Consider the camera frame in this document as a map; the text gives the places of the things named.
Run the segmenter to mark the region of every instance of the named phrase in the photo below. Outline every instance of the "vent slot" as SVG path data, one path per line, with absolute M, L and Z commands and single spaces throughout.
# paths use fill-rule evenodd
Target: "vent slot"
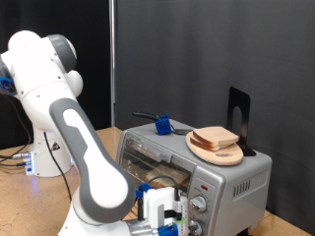
M 237 199 L 246 193 L 252 192 L 267 182 L 267 170 L 261 172 L 253 177 L 238 183 L 233 189 L 233 199 Z

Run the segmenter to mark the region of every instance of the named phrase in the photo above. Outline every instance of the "toaster oven control panel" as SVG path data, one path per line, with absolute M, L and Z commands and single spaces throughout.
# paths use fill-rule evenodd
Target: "toaster oven control panel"
M 207 235 L 215 195 L 216 187 L 200 178 L 195 180 L 190 190 L 189 220 L 201 225 L 201 236 Z

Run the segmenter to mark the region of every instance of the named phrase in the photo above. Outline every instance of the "wooden table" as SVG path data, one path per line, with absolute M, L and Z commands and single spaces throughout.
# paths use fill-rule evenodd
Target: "wooden table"
M 116 158 L 121 130 L 97 131 L 112 158 Z M 18 147 L 0 150 L 9 155 Z M 75 167 L 66 173 L 71 193 L 79 186 Z M 70 202 L 61 176 L 40 178 L 27 176 L 24 167 L 0 167 L 0 236 L 56 236 L 69 210 Z M 133 209 L 125 219 L 135 218 Z M 255 236 L 310 236 L 310 234 L 266 211 L 255 230 Z

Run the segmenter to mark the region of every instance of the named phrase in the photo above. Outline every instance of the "round wooden board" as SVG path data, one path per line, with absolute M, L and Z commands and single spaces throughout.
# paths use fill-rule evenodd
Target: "round wooden board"
M 242 149 L 233 144 L 229 147 L 222 148 L 220 150 L 211 151 L 205 150 L 200 147 L 194 146 L 190 143 L 190 137 L 193 136 L 193 132 L 190 132 L 186 136 L 186 144 L 192 152 L 198 157 L 216 165 L 235 165 L 242 161 L 244 154 Z

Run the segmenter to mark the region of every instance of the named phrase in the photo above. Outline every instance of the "toaster oven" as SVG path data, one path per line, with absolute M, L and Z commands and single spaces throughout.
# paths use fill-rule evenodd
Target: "toaster oven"
M 176 129 L 191 129 L 174 120 Z M 264 216 L 272 160 L 258 151 L 233 166 L 206 162 L 186 145 L 185 136 L 159 136 L 155 124 L 123 132 L 116 161 L 132 176 L 136 188 L 158 175 L 173 177 L 189 201 L 189 221 L 195 235 L 233 236 L 255 228 Z M 157 179 L 154 188 L 173 186 Z

